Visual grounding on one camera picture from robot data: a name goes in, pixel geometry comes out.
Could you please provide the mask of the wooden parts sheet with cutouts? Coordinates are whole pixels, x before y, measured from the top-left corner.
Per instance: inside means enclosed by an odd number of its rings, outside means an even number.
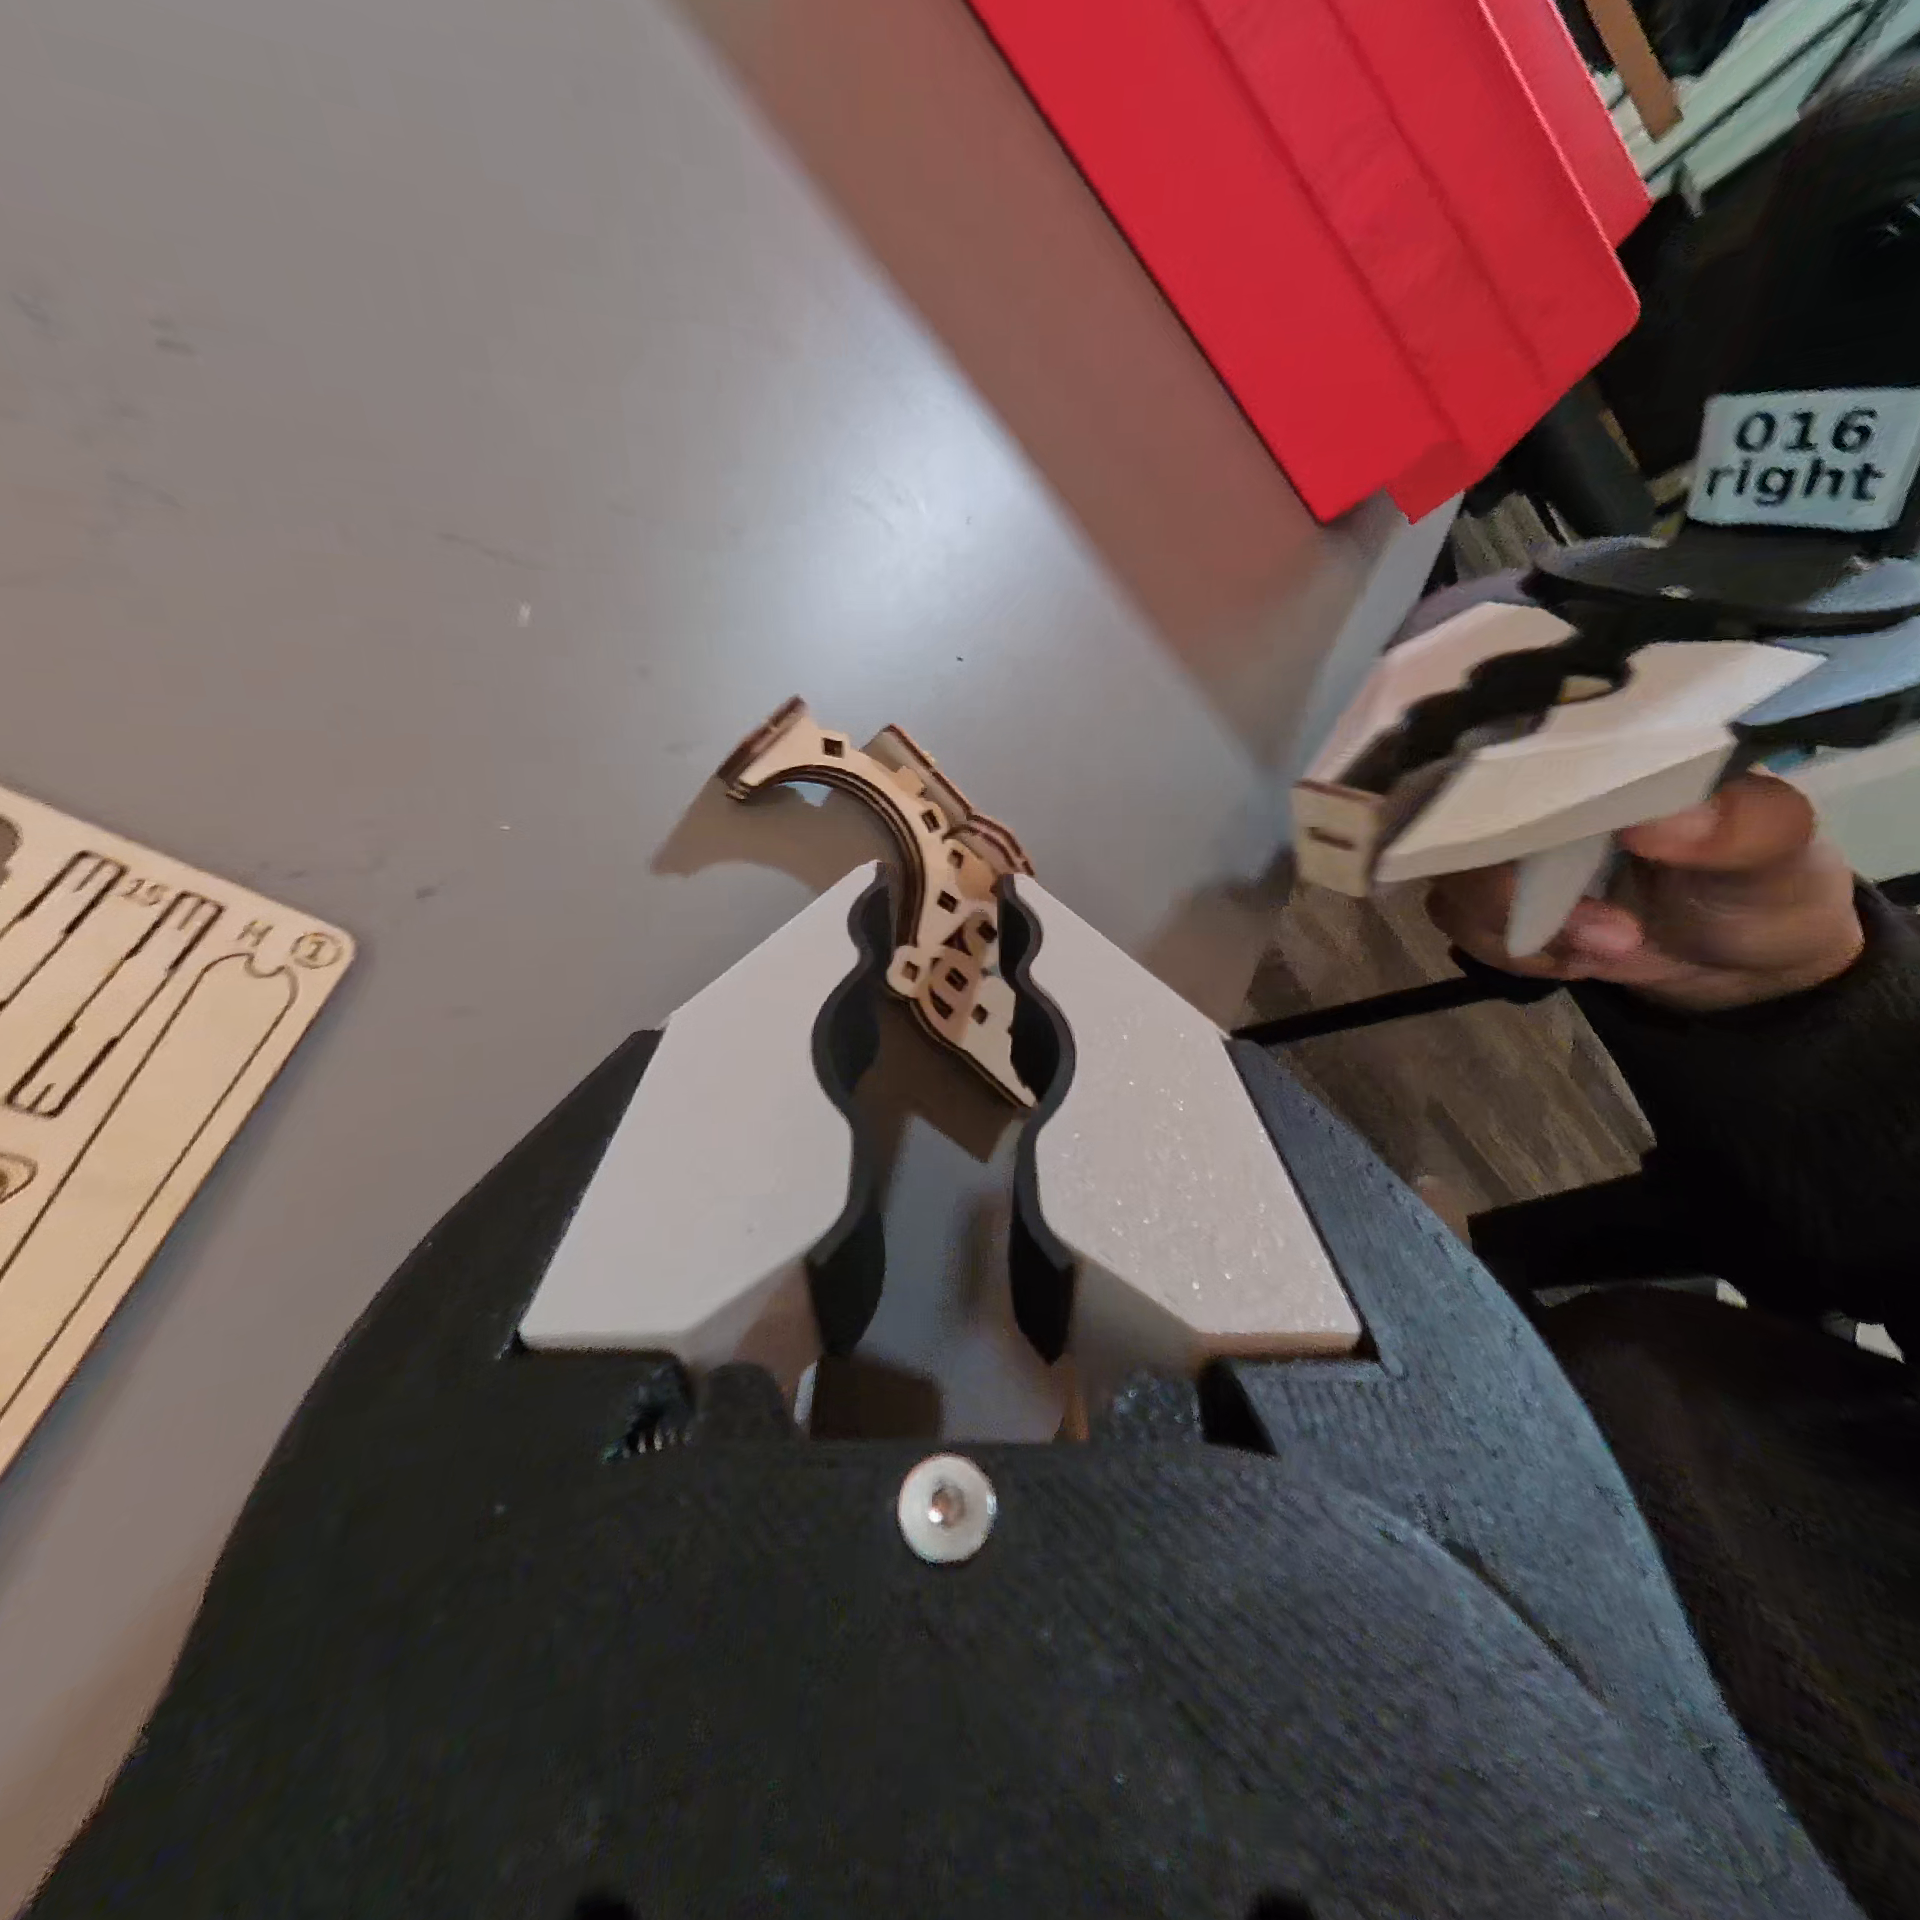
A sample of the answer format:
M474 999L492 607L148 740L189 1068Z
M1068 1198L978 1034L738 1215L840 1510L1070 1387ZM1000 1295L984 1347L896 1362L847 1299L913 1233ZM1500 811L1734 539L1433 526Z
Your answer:
M348 930L2 795L2 1467L353 959Z

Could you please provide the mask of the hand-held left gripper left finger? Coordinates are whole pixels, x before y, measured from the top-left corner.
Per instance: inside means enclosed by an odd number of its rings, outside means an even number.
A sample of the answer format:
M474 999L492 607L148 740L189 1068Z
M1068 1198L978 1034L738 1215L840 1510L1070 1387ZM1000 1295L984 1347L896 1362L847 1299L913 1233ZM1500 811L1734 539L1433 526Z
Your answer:
M764 1369L793 1404L824 1354L808 1257L857 1195L847 1095L816 1049L863 991L889 876L863 862L654 1034L607 1150L526 1306L529 1354L654 1354Z

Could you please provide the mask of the grey desk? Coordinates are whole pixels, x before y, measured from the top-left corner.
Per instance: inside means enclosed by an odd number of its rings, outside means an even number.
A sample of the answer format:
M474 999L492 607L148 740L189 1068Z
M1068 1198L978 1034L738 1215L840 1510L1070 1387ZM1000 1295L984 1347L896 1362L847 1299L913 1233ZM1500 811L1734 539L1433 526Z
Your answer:
M4 5L4 783L357 940L4 1482L4 1915L388 1275L884 851L1217 1022L1449 510L1316 523L965 5Z

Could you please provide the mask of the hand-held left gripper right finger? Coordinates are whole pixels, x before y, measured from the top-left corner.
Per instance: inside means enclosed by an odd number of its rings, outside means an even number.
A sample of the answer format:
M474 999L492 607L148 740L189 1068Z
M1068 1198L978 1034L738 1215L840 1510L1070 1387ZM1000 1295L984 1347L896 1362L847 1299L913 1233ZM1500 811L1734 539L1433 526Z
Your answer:
M1361 1322L1225 1029L1031 877L1000 885L1014 1322L1086 1425L1138 1377L1350 1359Z

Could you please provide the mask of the red plastic bin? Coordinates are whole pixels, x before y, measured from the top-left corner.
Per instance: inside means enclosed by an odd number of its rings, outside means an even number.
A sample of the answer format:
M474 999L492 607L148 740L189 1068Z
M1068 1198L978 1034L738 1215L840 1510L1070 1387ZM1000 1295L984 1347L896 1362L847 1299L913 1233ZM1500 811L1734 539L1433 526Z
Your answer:
M1303 505L1417 522L1641 315L1646 186L1548 2L974 2Z

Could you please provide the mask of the wooden model assembly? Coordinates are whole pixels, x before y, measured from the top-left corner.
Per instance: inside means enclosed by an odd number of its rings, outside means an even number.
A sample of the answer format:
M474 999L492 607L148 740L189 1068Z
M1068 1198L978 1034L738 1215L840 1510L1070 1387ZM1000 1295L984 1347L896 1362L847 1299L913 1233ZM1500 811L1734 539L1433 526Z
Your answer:
M881 727L854 743L800 697L736 746L718 781L741 803L782 783L817 783L852 795L880 821L897 866L887 989L929 1041L1000 1098L1032 1108L1038 1099L1014 1062L1016 994L999 959L999 886L1032 874L1014 833L981 811L909 734Z

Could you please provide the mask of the small slotted wooden piece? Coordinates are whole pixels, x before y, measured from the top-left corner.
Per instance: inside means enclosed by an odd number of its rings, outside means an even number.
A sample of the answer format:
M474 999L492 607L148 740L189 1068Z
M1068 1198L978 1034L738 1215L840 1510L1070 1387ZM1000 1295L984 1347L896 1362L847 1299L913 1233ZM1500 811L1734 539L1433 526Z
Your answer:
M1366 898L1396 829L1388 795L1300 779L1288 793L1292 860L1298 883L1344 898Z

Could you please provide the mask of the person's right hand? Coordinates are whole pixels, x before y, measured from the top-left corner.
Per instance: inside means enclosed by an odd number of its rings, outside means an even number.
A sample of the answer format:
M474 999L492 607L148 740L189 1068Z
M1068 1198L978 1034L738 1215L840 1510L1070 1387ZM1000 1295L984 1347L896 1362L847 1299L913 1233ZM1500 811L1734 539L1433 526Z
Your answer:
M1577 898L1529 956L1503 947L1516 892L1518 871L1496 866L1434 879L1424 903L1452 947L1489 970L1590 980L1686 1014L1821 988L1865 949L1853 871L1809 799L1774 774L1742 774L1622 833L1612 892Z

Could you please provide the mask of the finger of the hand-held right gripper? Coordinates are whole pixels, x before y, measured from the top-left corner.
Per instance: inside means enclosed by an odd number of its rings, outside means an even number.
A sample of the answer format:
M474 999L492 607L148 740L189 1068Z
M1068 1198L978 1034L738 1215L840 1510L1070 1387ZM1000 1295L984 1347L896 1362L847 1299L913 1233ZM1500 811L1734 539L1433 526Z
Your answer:
M1304 799L1424 803L1466 757L1536 732L1577 628L1481 603L1385 651L1303 773Z
M1373 877L1465 874L1688 809L1734 755L1734 723L1821 665L1760 641L1653 643L1615 691L1473 749L1385 844Z

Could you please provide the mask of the person's right forearm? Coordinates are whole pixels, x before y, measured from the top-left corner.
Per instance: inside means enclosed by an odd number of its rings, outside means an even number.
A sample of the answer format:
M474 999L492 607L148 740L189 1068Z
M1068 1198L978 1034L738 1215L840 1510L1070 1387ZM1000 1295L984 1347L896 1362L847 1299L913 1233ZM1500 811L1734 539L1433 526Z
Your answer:
M1642 1173L1685 1262L1753 1308L1839 1315L1918 1357L1918 926L1868 879L1862 947L1809 989L1681 1012L1573 999L1649 1130Z

